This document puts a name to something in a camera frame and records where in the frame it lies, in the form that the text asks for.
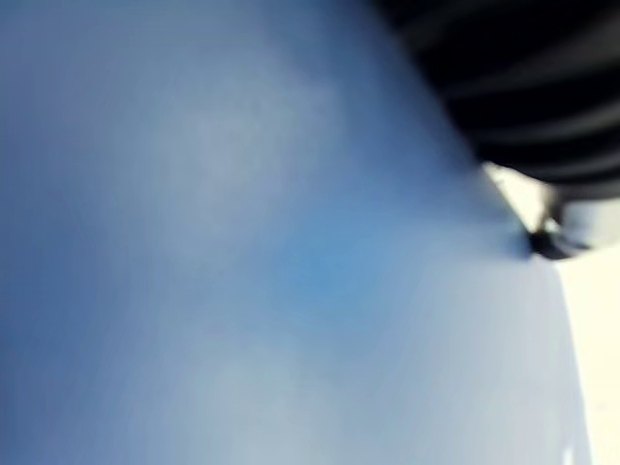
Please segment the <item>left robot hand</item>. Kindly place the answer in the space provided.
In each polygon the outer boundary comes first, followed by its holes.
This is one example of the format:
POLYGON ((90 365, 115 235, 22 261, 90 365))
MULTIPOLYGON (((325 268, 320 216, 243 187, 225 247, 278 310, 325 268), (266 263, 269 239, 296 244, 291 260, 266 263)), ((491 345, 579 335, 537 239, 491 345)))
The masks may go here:
POLYGON ((619 5, 378 1, 477 157, 544 187, 532 250, 619 241, 619 5))

